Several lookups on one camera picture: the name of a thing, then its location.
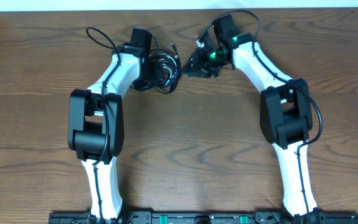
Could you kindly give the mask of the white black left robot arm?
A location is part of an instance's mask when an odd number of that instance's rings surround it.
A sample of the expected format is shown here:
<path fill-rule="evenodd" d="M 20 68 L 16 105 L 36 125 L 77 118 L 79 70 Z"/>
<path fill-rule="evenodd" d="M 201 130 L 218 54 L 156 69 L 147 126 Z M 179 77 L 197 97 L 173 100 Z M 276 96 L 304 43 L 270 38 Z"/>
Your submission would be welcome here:
<path fill-rule="evenodd" d="M 119 223 L 123 200 L 117 181 L 117 157 L 124 143 L 122 99 L 131 85 L 149 74 L 152 34 L 135 28 L 122 45 L 110 43 L 111 63 L 87 89 L 70 95 L 68 146 L 88 176 L 90 223 Z"/>

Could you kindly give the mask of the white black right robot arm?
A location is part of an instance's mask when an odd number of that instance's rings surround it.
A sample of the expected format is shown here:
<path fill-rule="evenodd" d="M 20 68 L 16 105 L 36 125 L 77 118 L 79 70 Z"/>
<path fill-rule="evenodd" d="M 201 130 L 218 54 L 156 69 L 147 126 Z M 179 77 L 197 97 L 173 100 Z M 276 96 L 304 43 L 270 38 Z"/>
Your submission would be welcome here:
<path fill-rule="evenodd" d="M 322 123 L 321 112 L 310 97 L 304 79 L 283 73 L 263 53 L 257 35 L 240 32 L 232 12 L 210 22 L 217 45 L 208 42 L 208 31 L 197 36 L 195 51 L 182 67 L 189 77 L 217 77 L 226 65 L 240 70 L 260 94 L 259 122 L 262 134 L 277 156 L 283 182 L 283 206 L 288 220 L 311 221 L 317 209 L 311 190 L 307 150 L 317 139 L 310 138 L 312 111 Z"/>

